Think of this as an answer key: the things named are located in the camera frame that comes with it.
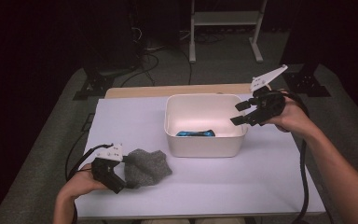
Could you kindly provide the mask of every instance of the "forearm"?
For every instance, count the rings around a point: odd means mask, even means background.
[[[358,172],[319,129],[305,139],[338,212],[346,223],[358,224]]]
[[[70,224],[74,217],[75,198],[59,194],[54,208],[54,224]]]

